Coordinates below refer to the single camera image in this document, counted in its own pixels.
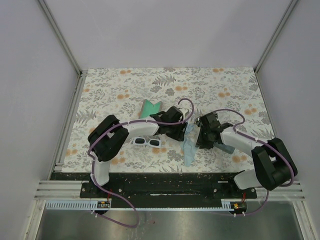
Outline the light blue cleaning cloth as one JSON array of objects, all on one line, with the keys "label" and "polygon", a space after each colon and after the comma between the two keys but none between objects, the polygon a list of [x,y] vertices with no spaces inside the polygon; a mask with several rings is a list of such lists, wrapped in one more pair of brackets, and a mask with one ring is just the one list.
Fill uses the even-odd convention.
[{"label": "light blue cleaning cloth", "polygon": [[196,152],[198,147],[193,141],[196,134],[197,125],[194,123],[188,124],[184,132],[184,140],[180,144],[181,150],[183,151],[183,161],[185,167],[190,167],[195,161]]}]

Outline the white framed sunglasses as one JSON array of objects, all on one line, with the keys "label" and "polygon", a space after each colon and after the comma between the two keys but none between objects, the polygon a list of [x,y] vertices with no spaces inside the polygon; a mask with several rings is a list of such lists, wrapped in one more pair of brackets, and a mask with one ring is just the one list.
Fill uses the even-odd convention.
[{"label": "white framed sunglasses", "polygon": [[135,146],[149,146],[149,147],[152,147],[152,148],[159,149],[162,146],[162,141],[159,140],[159,139],[146,140],[143,137],[135,137],[133,139],[132,144],[135,145]]}]

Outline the beige glasses case green lining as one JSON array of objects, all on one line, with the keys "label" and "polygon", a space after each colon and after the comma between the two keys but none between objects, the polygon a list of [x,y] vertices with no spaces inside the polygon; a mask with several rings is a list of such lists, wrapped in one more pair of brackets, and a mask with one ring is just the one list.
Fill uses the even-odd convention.
[{"label": "beige glasses case green lining", "polygon": [[151,101],[144,99],[142,107],[139,113],[139,118],[144,119],[150,115],[157,114],[162,111],[163,102],[158,101],[157,103],[152,103]]}]

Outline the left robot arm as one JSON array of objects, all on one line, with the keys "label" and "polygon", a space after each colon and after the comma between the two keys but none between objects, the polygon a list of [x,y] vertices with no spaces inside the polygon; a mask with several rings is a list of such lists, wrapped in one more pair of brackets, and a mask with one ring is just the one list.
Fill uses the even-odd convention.
[{"label": "left robot arm", "polygon": [[107,116],[87,138],[87,154],[93,159],[91,179],[94,183],[91,185],[91,192],[98,198],[107,195],[111,160],[117,156],[127,140],[165,134],[181,142],[184,140],[188,120],[186,114],[176,106],[145,118],[125,122],[120,122],[113,114]]}]

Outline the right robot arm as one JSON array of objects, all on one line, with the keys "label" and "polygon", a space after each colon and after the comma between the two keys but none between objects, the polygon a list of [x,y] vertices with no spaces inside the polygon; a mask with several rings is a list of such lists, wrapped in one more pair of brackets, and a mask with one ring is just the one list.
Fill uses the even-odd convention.
[{"label": "right robot arm", "polygon": [[237,173],[228,184],[228,194],[239,198],[248,188],[262,187],[272,191],[291,185],[298,169],[284,142],[275,137],[260,140],[237,130],[237,125],[220,123],[218,115],[210,112],[199,117],[195,124],[200,128],[196,146],[212,149],[225,145],[237,149],[253,160],[253,169]]}]

